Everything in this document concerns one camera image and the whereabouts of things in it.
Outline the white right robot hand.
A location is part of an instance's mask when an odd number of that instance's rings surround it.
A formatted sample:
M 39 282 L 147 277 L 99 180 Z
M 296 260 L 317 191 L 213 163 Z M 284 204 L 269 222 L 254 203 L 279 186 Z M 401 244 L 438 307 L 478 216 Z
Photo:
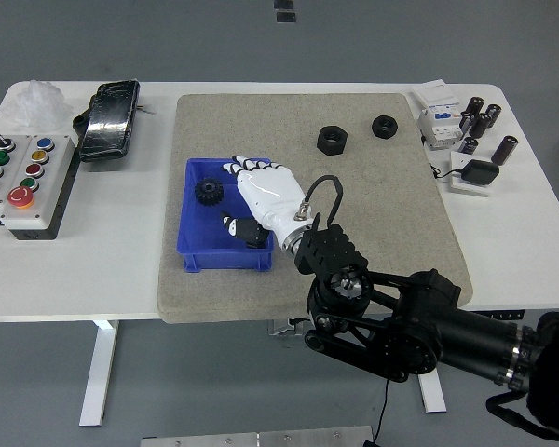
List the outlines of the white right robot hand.
M 274 233 L 283 251 L 293 251 L 312 224 L 311 211 L 304 206 L 305 193 L 293 173 L 278 163 L 244 156 L 233 156 L 223 169 L 236 177 L 252 217 Z

